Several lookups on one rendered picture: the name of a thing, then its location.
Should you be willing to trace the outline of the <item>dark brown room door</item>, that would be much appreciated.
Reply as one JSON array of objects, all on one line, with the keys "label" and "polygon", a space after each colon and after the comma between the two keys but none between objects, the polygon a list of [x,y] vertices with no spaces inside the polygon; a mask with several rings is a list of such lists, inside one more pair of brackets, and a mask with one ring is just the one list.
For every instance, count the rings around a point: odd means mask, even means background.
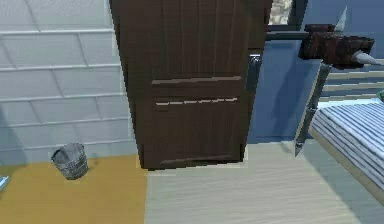
[{"label": "dark brown room door", "polygon": [[140,165],[243,160],[272,0],[109,0]]}]

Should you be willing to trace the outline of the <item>grey mesh waste bin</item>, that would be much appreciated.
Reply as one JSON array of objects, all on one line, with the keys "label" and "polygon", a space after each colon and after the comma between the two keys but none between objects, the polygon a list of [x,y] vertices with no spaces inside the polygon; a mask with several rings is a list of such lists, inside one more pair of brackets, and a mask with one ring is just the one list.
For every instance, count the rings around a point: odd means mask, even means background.
[{"label": "grey mesh waste bin", "polygon": [[67,180],[79,179],[89,170],[85,149],[80,143],[60,146],[51,156],[51,162]]}]

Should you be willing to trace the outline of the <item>bed with striped blue cover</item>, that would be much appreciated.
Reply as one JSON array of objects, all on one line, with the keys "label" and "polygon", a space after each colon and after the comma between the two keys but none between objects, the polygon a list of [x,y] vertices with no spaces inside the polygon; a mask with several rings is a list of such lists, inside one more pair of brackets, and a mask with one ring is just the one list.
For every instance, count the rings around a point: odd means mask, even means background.
[{"label": "bed with striped blue cover", "polygon": [[384,206],[384,72],[363,72],[380,65],[370,55],[372,38],[345,36],[347,14],[335,24],[307,24],[299,57],[319,59],[294,138],[299,154],[312,136]]}]

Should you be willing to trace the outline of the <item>window with dark frame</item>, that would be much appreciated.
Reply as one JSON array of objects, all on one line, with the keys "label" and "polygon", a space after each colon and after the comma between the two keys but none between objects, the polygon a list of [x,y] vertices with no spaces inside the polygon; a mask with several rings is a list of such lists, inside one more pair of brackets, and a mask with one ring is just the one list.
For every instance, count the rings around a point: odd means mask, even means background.
[{"label": "window with dark frame", "polygon": [[273,0],[267,28],[267,41],[303,40],[308,33],[302,24],[308,0]]}]

